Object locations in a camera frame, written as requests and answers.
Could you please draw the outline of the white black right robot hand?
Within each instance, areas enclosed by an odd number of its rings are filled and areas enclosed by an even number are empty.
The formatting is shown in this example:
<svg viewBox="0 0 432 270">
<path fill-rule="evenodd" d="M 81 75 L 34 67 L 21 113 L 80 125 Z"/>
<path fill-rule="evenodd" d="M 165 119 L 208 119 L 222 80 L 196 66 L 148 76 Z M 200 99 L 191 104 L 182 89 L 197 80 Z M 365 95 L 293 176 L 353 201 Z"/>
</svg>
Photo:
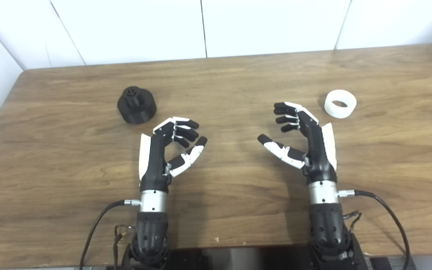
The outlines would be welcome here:
<svg viewBox="0 0 432 270">
<path fill-rule="evenodd" d="M 299 131 L 307 139 L 307 152 L 285 146 L 261 134 L 257 140 L 278 159 L 300 169 L 307 183 L 322 181 L 338 182 L 335 140 L 330 123 L 321 126 L 319 120 L 305 107 L 297 103 L 274 104 L 277 124 L 281 132 Z"/>
</svg>

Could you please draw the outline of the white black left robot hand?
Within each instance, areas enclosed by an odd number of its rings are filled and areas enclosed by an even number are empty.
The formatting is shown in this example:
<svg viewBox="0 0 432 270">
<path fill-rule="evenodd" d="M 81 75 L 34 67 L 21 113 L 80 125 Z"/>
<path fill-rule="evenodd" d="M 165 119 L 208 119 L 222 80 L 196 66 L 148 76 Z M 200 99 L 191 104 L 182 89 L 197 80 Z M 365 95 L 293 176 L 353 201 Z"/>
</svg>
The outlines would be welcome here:
<svg viewBox="0 0 432 270">
<path fill-rule="evenodd" d="M 170 117 L 153 128 L 151 136 L 141 135 L 139 146 L 139 190 L 169 192 L 173 178 L 189 169 L 200 157 L 207 138 L 197 133 L 199 123 L 184 117 Z M 166 147 L 178 143 L 185 151 L 165 159 Z"/>
</svg>

